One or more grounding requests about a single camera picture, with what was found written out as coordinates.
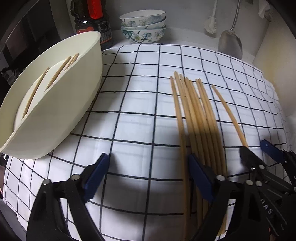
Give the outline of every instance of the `metal spatula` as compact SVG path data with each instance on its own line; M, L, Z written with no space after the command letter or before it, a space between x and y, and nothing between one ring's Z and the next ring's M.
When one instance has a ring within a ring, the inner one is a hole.
M238 59L242 59L242 42L234 31L237 17L239 14L240 1L237 3L237 10L235 12L234 21L230 30L224 31L219 39L218 51L228 54Z

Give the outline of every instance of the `spatula head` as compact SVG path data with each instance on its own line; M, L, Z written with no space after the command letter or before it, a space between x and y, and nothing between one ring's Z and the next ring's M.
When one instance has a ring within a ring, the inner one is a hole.
M224 31L219 39L218 51L242 59L242 43L235 31Z

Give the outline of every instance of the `table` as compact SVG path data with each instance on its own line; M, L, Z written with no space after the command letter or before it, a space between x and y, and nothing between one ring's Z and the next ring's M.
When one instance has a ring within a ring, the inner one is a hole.
M277 94L259 69L212 50L166 44L112 48L103 52L103 64L99 93L68 137L42 158L9 158L4 201L24 228L45 178L66 180L105 152L111 153L108 174L86 207L106 241L182 239L181 161L169 80L174 71L204 83L221 132L229 180L243 182L248 173L240 162L241 142L235 128L209 84L228 102L250 149L272 173L286 177L282 166L259 146L261 139L267 139L278 148L290 147ZM196 231L195 198L192 234ZM71 235L80 239L67 201L61 202Z

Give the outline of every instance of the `blue gripper pad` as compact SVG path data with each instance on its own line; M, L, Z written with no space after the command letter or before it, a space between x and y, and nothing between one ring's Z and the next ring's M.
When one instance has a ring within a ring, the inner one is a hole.
M273 146L267 140L260 141L261 150L264 151L267 155L269 155L275 162L283 163L284 162L284 154L281 150Z
M212 184L193 155L188 156L188 166L189 172L196 186L198 186L202 197L206 199L209 203L212 203L214 200L212 193Z
M106 153L103 153L100 158L99 164L96 166L91 176L85 183L84 189L84 201L92 199L109 168L110 158Z

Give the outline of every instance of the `bottle label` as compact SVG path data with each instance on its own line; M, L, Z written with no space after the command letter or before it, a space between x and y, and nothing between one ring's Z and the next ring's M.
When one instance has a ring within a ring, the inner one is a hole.
M88 31L98 31L101 33L101 39L100 42L101 44L108 42L109 40L112 39L112 32L111 32L111 27L110 23L103 19L97 19L90 21L87 24L84 24L83 26L76 26L76 32L78 34L83 33L83 32L88 32Z

